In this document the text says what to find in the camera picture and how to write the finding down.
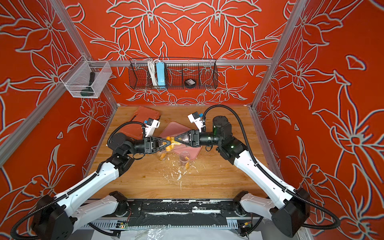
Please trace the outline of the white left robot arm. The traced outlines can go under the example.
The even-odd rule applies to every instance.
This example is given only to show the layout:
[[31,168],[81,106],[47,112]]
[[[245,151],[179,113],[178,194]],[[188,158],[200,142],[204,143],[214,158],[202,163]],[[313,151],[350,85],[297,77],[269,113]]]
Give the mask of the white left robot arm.
[[105,185],[126,173],[137,161],[135,155],[151,155],[166,150],[172,144],[171,140],[153,136],[153,131],[159,127],[156,120],[138,123],[143,132],[140,140],[133,140],[120,132],[130,124],[126,122],[111,133],[107,146],[113,154],[101,162],[96,171],[54,197],[42,197],[36,209],[11,228],[11,237],[15,240],[66,240],[80,227],[128,207],[127,199],[119,192],[91,204],[84,203]]

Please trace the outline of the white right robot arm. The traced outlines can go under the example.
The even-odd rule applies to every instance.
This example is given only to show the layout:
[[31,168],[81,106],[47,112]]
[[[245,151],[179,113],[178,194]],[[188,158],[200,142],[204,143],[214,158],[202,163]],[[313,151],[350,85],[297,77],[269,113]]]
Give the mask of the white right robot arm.
[[[225,116],[214,117],[213,130],[206,131],[206,116],[215,108],[224,108],[236,117],[244,137],[243,141],[233,136],[232,125]],[[341,225],[341,220],[334,213],[312,202],[310,194],[305,189],[296,189],[289,185],[254,156],[244,125],[232,108],[214,105],[206,109],[203,114],[195,112],[188,118],[197,126],[197,129],[176,136],[176,142],[192,148],[216,147],[224,160],[243,171],[267,194],[266,199],[253,196],[248,192],[238,194],[239,204],[247,213],[269,219],[282,234],[289,238],[294,237],[300,228],[333,230]],[[333,222],[327,225],[307,224],[311,208],[330,216]]]

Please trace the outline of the clear jar with cookies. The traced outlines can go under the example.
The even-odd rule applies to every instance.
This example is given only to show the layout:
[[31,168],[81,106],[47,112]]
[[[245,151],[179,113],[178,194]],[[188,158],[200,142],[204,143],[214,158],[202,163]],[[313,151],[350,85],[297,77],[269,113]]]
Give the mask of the clear jar with cookies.
[[166,147],[167,152],[172,151],[175,148],[175,146],[181,145],[181,143],[175,141],[175,137],[168,136],[168,137],[166,137],[166,140],[171,142],[171,144]]

